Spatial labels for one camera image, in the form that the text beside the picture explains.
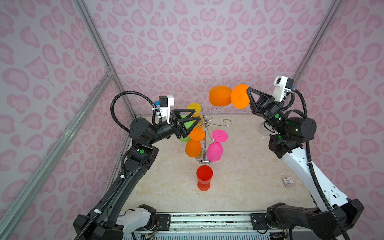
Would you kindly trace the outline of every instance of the metal rail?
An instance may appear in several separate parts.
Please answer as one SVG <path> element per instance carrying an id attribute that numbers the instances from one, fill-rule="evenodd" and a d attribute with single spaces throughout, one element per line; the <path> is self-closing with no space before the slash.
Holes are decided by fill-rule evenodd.
<path id="1" fill-rule="evenodd" d="M 323 20 L 321 21 L 319 28 L 317 29 L 315 35 L 313 36 L 313 40 L 309 45 L 307 51 L 305 52 L 302 61 L 300 62 L 299 66 L 296 69 L 296 72 L 292 76 L 292 79 L 295 80 L 294 84 L 297 85 L 297 82 L 300 79 L 301 73 L 303 72 L 304 68 L 308 65 L 308 62 L 310 61 L 311 57 L 316 52 L 316 49 L 319 46 L 320 41 L 322 40 L 323 36 L 326 34 L 328 28 L 331 26 L 343 1 L 344 0 L 332 1 L 331 6 L 328 8 L 328 11 L 325 14 Z"/>
<path id="2" fill-rule="evenodd" d="M 29 179 L 23 190 L 19 193 L 16 200 L 12 203 L 12 205 L 10 205 L 0 223 L 0 239 L 8 239 L 11 236 L 19 221 L 28 210 L 28 207 L 39 193 L 41 187 L 54 170 L 56 164 L 62 158 L 72 140 L 75 138 L 85 120 L 95 107 L 96 103 L 109 86 L 112 78 L 113 75 L 110 73 L 107 73 L 104 76 L 91 96 L 80 108 L 79 112 L 71 121 L 60 139 L 56 142 L 55 146 L 44 158 L 42 164 L 40 164 L 39 168 Z"/>
<path id="3" fill-rule="evenodd" d="M 105 66 L 107 67 L 108 71 L 111 72 L 113 75 L 113 82 L 115 83 L 116 88 L 118 89 L 119 92 L 123 92 L 124 88 L 122 87 L 122 84 L 118 78 L 118 76 L 115 74 L 115 69 L 113 68 L 112 62 L 107 54 L 107 51 L 103 45 L 103 42 L 101 41 L 101 37 L 99 36 L 99 33 L 96 30 L 96 27 L 92 21 L 91 14 L 88 11 L 87 5 L 84 3 L 84 0 L 73 0 L 74 4 L 76 5 L 79 14 L 81 15 L 85 26 L 87 27 L 93 41 L 95 42 L 95 45 L 97 49 L 100 52 L 100 56 L 103 59 L 103 62 Z M 133 108 L 129 102 L 128 96 L 124 95 L 122 96 L 123 102 L 125 107 L 128 110 L 129 115 L 132 117 L 132 119 L 136 118 L 136 115 L 133 111 Z"/>

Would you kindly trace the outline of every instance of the red cup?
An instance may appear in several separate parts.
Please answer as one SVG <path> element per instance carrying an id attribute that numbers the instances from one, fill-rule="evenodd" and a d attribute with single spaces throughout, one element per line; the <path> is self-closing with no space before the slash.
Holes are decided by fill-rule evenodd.
<path id="1" fill-rule="evenodd" d="M 212 168 L 207 165 L 200 166 L 196 171 L 197 187 L 201 191 L 207 191 L 211 187 L 211 180 L 214 172 Z"/>

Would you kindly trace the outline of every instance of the plastic cup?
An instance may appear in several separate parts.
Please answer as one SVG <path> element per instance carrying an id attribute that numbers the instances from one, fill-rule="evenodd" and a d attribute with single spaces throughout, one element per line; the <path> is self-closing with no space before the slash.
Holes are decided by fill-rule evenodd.
<path id="1" fill-rule="evenodd" d="M 209 145 L 207 150 L 207 158 L 212 162 L 217 162 L 223 155 L 223 146 L 219 142 L 213 142 Z"/>
<path id="2" fill-rule="evenodd" d="M 200 166 L 196 171 L 197 187 L 201 191 L 207 191 L 211 187 L 211 180 L 214 175 L 212 168 L 207 165 Z"/>
<path id="3" fill-rule="evenodd" d="M 195 113 L 192 115 L 192 117 L 200 117 L 200 122 L 196 125 L 196 127 L 203 128 L 204 126 L 204 119 L 203 116 L 200 113 Z"/>
<path id="4" fill-rule="evenodd" d="M 244 109 L 251 100 L 247 93 L 248 86 L 244 84 L 237 85 L 231 93 L 231 101 L 235 108 Z"/>
<path id="5" fill-rule="evenodd" d="M 189 137 L 194 140 L 200 142 L 201 140 L 204 140 L 205 138 L 205 132 L 201 128 L 194 128 L 191 133 L 189 134 Z"/>
<path id="6" fill-rule="evenodd" d="M 185 153 L 188 157 L 197 157 L 201 152 L 201 143 L 189 140 L 185 146 Z"/>
<path id="7" fill-rule="evenodd" d="M 216 142 L 226 142 L 228 140 L 228 134 L 224 130 L 218 129 L 212 132 L 212 138 Z"/>
<path id="8" fill-rule="evenodd" d="M 209 102 L 214 106 L 225 107 L 231 104 L 231 92 L 227 86 L 215 86 L 208 94 Z"/>
<path id="9" fill-rule="evenodd" d="M 181 142 L 189 142 L 189 140 L 191 140 L 191 138 L 189 136 L 187 136 L 187 137 L 181 137 L 179 140 Z"/>
<path id="10" fill-rule="evenodd" d="M 201 105 L 198 103 L 191 103 L 188 105 L 188 109 L 195 109 L 195 114 L 201 111 Z"/>

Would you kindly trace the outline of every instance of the cable tie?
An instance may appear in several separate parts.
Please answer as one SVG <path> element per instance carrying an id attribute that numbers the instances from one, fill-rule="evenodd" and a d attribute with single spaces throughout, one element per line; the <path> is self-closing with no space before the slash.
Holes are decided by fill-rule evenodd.
<path id="1" fill-rule="evenodd" d="M 102 213 L 103 213 L 103 212 L 100 211 L 99 209 L 94 209 L 93 211 L 96 212 L 97 214 L 102 214 Z"/>

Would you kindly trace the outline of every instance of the aluminum frame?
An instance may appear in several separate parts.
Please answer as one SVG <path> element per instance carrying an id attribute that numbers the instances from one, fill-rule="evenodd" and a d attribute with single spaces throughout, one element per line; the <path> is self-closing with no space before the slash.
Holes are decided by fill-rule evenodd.
<path id="1" fill-rule="evenodd" d="M 115 83 L 116 88 L 118 89 L 119 92 L 123 92 L 124 88 L 122 87 L 122 84 L 121 84 L 118 76 L 116 75 L 116 71 L 113 68 L 112 62 L 111 62 L 111 60 L 107 54 L 107 51 L 103 45 L 103 42 L 101 41 L 101 37 L 100 37 L 98 31 L 96 30 L 96 27 L 93 23 L 91 14 L 88 11 L 87 5 L 85 4 L 84 0 L 72 0 L 72 1 L 76 5 L 76 7 L 79 11 L 79 14 L 81 15 L 81 18 L 83 19 L 83 21 L 85 23 L 85 26 L 87 27 L 89 33 L 91 34 L 91 37 L 92 37 L 93 41 L 95 42 L 97 49 L 100 52 L 100 56 L 103 59 L 105 66 L 107 67 L 108 71 L 111 72 L 111 74 L 114 76 L 113 82 Z M 123 99 L 124 105 L 126 106 L 126 108 L 128 110 L 129 115 L 132 117 L 132 119 L 135 119 L 136 114 L 133 111 L 133 108 L 129 102 L 127 95 L 123 95 L 122 99 Z"/>
<path id="2" fill-rule="evenodd" d="M 305 67 L 308 65 L 308 62 L 316 52 L 316 49 L 319 46 L 321 40 L 323 39 L 327 30 L 333 23 L 333 20 L 335 19 L 335 16 L 338 13 L 338 10 L 340 9 L 340 6 L 342 5 L 343 1 L 344 0 L 332 1 L 331 6 L 328 8 L 328 11 L 326 12 L 323 20 L 321 21 L 319 28 L 317 29 L 315 35 L 313 36 L 313 40 L 308 46 L 308 49 L 305 52 L 303 59 L 301 60 L 299 66 L 297 67 L 296 72 L 292 76 L 292 79 L 295 80 L 294 84 L 297 84 L 297 82 L 300 80 L 301 73 L 303 72 Z"/>
<path id="3" fill-rule="evenodd" d="M 7 239 L 11 236 L 19 221 L 28 210 L 30 204 L 34 201 L 41 187 L 54 170 L 56 164 L 62 156 L 64 156 L 65 151 L 83 126 L 85 120 L 88 118 L 89 114 L 109 86 L 112 79 L 113 75 L 111 73 L 107 73 L 104 76 L 101 82 L 97 85 L 96 89 L 68 125 L 60 139 L 56 142 L 55 146 L 44 158 L 39 168 L 29 179 L 23 190 L 19 193 L 16 200 L 10 205 L 0 222 L 0 239 Z"/>
<path id="4" fill-rule="evenodd" d="M 266 211 L 157 213 L 171 215 L 169 231 L 160 231 L 158 233 L 256 233 L 257 231 L 253 230 L 251 223 L 250 214 L 253 213 L 260 214 L 266 213 Z M 268 229 L 268 232 L 281 232 L 281 229 Z M 312 232 L 312 230 L 295 227 L 295 232 Z"/>

